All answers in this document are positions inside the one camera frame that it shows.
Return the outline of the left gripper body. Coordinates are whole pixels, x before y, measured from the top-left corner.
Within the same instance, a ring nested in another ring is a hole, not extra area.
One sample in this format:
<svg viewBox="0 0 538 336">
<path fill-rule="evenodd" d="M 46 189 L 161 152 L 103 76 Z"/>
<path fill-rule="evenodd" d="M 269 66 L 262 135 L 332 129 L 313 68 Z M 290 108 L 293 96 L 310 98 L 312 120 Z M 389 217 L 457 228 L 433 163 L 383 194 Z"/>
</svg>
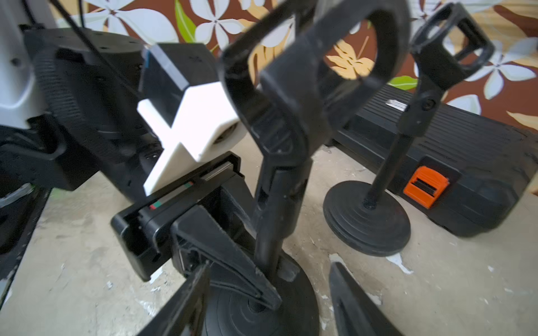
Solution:
<svg viewBox="0 0 538 336">
<path fill-rule="evenodd" d="M 254 200 L 240 168 L 240 156 L 228 151 L 113 216 L 112 230 L 142 281 L 171 259 L 172 223 L 196 205 L 206 208 L 232 240 L 253 249 Z"/>
</svg>

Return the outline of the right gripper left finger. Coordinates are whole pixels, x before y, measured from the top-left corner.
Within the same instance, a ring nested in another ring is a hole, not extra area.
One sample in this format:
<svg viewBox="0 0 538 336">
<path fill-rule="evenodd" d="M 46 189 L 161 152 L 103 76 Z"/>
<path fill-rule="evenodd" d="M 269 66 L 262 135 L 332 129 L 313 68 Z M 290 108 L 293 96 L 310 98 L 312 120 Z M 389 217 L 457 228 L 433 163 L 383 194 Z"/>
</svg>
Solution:
<svg viewBox="0 0 538 336">
<path fill-rule="evenodd" d="M 209 298 L 210 266 L 204 263 L 137 335 L 202 335 Z"/>
</svg>

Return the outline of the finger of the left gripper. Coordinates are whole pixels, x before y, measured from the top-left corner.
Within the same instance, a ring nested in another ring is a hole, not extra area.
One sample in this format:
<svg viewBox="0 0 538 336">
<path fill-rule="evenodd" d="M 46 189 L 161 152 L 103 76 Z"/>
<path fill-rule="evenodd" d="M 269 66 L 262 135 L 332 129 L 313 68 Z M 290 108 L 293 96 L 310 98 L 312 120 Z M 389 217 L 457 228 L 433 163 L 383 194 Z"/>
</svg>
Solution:
<svg viewBox="0 0 538 336">
<path fill-rule="evenodd" d="M 171 225 L 180 250 L 197 253 L 216 267 L 211 285 L 232 291 L 271 310 L 280 308 L 282 298 L 253 260 L 238 246 L 206 208 L 196 205 Z"/>
</svg>

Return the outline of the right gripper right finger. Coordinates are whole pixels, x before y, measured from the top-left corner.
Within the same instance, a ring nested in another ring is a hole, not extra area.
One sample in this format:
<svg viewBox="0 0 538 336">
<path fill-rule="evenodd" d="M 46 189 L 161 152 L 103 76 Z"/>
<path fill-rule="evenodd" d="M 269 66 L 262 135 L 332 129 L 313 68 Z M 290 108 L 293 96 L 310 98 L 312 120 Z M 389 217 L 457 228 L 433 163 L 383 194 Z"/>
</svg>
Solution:
<svg viewBox="0 0 538 336">
<path fill-rule="evenodd" d="M 332 263 L 329 288 L 339 335 L 403 335 L 377 308 L 342 263 Z"/>
</svg>

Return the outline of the black stand pole with clip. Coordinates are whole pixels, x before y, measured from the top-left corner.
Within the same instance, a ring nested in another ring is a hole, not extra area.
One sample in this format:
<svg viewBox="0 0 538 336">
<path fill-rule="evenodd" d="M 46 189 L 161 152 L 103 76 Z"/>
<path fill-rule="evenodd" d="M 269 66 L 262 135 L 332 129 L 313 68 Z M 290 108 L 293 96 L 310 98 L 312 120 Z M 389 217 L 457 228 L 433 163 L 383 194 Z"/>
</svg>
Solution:
<svg viewBox="0 0 538 336">
<path fill-rule="evenodd" d="M 468 44 L 454 55 L 444 46 L 453 29 L 459 29 L 468 39 Z M 389 154 L 364 198 L 367 209 L 377 207 L 415 138 L 426 133 L 445 92 L 476 74 L 494 51 L 492 41 L 460 2 L 443 6 L 417 31 L 411 54 L 419 70 L 418 86 L 399 119 Z"/>
</svg>

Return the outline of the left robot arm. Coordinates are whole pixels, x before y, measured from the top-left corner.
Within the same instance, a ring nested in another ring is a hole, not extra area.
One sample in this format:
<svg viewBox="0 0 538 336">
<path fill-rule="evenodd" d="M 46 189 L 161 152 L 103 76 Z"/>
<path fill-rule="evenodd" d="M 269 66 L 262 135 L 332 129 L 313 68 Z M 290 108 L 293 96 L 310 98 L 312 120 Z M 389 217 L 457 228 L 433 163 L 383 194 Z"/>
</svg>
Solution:
<svg viewBox="0 0 538 336">
<path fill-rule="evenodd" d="M 73 191 L 102 172 L 132 203 L 112 228 L 140 279 L 208 263 L 213 287 L 274 311 L 232 152 L 246 133 L 204 46 L 145 46 L 76 18 L 58 27 L 47 1 L 1 3 L 1 185 Z"/>
</svg>

